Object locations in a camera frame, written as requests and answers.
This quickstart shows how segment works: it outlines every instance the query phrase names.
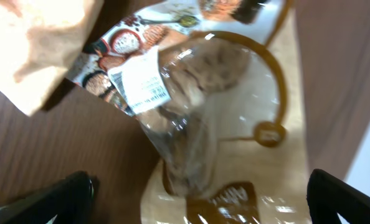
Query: printed food image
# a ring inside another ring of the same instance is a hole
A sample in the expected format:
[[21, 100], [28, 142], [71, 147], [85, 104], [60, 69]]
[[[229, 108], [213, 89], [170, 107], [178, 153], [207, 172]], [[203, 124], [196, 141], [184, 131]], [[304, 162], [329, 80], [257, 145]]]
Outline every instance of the printed food image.
[[114, 53], [130, 54], [141, 48], [141, 39], [129, 29], [121, 29], [112, 35], [110, 47]]
[[109, 50], [109, 45], [103, 39], [98, 39], [96, 42], [84, 46], [83, 52], [87, 54], [105, 54]]
[[80, 53], [80, 55], [75, 59], [73, 66], [67, 72], [67, 78], [75, 78], [77, 75], [84, 73], [89, 74], [93, 73], [98, 68], [98, 60], [100, 56], [98, 54], [85, 54]]
[[111, 87], [111, 83], [106, 73], [99, 71], [88, 75], [83, 81], [83, 87], [90, 93], [99, 96]]
[[146, 42], [143, 43], [142, 50], [149, 50], [156, 45], [166, 35], [167, 27], [163, 25], [150, 25], [143, 33]]
[[98, 65], [100, 68], [107, 72], [111, 68], [122, 65], [125, 62], [125, 60], [126, 59], [124, 57], [107, 55], [99, 59]]
[[242, 0], [199, 0], [202, 15], [213, 21], [233, 21], [230, 16], [240, 6]]
[[243, 0], [231, 16], [241, 23], [250, 24], [256, 18], [257, 13], [266, 1], [267, 0]]
[[122, 20], [122, 22], [129, 26], [129, 27], [132, 27], [132, 26], [139, 26], [140, 25], [140, 20], [142, 20], [142, 17], [140, 16], [136, 16], [134, 14], [130, 15], [130, 16], [127, 16], [126, 18], [124, 18]]
[[267, 0], [200, 0], [202, 15], [213, 21], [233, 21], [250, 24]]
[[184, 42], [185, 40], [188, 40], [188, 38], [189, 37], [187, 35], [182, 34], [174, 29], [168, 28], [166, 35], [159, 43], [159, 50], [164, 50], [168, 47]]
[[193, 27], [200, 23], [199, 19], [194, 16], [185, 15], [178, 19], [178, 24], [182, 27]]
[[115, 107], [120, 108], [121, 105], [120, 94], [118, 93], [116, 88], [110, 90], [103, 99], [106, 102], [115, 105]]

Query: white price label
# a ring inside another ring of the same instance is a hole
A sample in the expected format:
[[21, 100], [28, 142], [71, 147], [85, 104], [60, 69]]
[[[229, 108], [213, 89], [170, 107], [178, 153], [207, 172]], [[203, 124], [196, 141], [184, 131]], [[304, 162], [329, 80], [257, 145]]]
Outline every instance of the white price label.
[[158, 46], [144, 55], [129, 59], [120, 67], [110, 69], [108, 76], [135, 114], [171, 99], [159, 74]]

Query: wooden table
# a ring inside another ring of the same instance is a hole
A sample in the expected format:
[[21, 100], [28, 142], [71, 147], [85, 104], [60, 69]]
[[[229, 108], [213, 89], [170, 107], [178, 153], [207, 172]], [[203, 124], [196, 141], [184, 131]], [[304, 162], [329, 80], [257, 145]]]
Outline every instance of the wooden table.
[[[93, 41], [155, 3], [107, 1]], [[370, 120], [370, 1], [297, 1], [311, 168], [343, 178]], [[137, 121], [65, 80], [28, 118], [0, 93], [0, 204], [85, 170], [101, 182], [92, 223], [139, 223], [158, 154]]]

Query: packaging label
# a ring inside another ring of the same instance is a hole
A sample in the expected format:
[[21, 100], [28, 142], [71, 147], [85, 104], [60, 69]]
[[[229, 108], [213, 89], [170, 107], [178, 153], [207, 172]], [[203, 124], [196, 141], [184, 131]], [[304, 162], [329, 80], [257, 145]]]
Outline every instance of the packaging label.
[[[67, 77], [86, 88], [84, 80], [88, 80], [95, 72], [107, 74], [110, 69], [126, 64], [134, 55], [145, 54], [153, 46], [158, 45], [160, 50], [167, 49], [188, 40], [191, 34], [198, 32], [233, 32], [260, 44], [267, 44], [276, 33], [276, 26], [283, 22], [281, 15], [288, 11], [290, 5], [291, 0], [161, 1], [129, 15], [96, 42], [85, 46], [82, 56], [78, 58], [79, 62], [70, 69]], [[111, 100], [111, 96], [120, 99], [125, 97], [116, 90], [106, 91], [100, 95], [93, 94], [130, 116], [135, 114], [128, 105], [137, 107], [136, 105], [124, 100]]]
[[234, 182], [210, 199], [186, 200], [188, 223], [260, 224], [257, 196], [250, 182]]
[[160, 77], [158, 46], [108, 71], [110, 81], [135, 114], [148, 111], [171, 98]]

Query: brown paper bag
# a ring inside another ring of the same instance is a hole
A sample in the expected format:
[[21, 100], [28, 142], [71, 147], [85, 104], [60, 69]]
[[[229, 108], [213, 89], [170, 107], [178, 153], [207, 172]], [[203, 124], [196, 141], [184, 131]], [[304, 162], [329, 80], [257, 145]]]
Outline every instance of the brown paper bag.
[[0, 1], [0, 91], [32, 115], [81, 52], [102, 0]]

